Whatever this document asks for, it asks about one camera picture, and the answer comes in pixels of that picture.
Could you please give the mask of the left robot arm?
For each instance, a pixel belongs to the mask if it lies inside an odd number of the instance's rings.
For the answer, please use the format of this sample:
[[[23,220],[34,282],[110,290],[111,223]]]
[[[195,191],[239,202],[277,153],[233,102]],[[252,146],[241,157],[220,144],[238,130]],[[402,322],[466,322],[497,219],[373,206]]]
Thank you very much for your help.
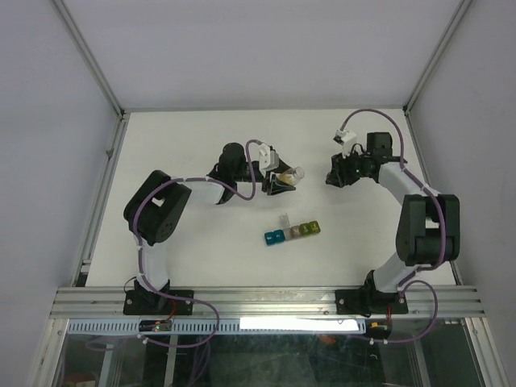
[[[273,146],[258,139],[226,144],[203,177],[152,171],[123,211],[138,252],[138,273],[126,293],[124,314],[191,314],[193,291],[173,291],[167,271],[169,239],[187,206],[219,206],[234,197],[249,202],[259,191],[268,196],[294,191],[304,176],[303,168],[289,166]]]

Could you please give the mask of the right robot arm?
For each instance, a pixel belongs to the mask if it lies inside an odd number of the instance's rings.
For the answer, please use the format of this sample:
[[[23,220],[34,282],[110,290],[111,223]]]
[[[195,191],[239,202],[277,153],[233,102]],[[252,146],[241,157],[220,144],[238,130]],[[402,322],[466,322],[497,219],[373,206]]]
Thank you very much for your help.
[[[417,274],[455,260],[460,252],[460,201],[424,185],[407,167],[403,156],[393,153],[388,132],[367,135],[360,145],[356,134],[338,131],[334,141],[341,150],[331,158],[326,183],[338,188],[369,178],[387,189],[401,206],[395,235],[395,253],[370,271],[362,286],[338,289],[338,314],[405,314],[406,286]]]

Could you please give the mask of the clear bottle yellow capsules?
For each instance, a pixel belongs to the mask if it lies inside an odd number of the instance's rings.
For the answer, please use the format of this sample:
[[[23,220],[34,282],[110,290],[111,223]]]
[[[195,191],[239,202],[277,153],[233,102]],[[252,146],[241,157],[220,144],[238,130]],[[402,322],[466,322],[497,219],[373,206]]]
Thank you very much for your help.
[[[295,186],[305,177],[305,171],[302,167],[295,167],[285,170],[280,173],[277,177],[278,181],[281,181],[287,185]]]

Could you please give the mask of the weekly pill organizer strip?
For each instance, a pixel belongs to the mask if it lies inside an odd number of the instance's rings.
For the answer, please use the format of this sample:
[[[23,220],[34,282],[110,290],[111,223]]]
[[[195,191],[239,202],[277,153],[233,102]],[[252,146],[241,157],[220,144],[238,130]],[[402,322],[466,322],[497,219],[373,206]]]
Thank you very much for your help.
[[[286,213],[280,215],[279,226],[280,228],[276,230],[264,233],[264,241],[267,246],[303,239],[321,233],[318,221],[312,220],[293,225],[290,223],[289,216]]]

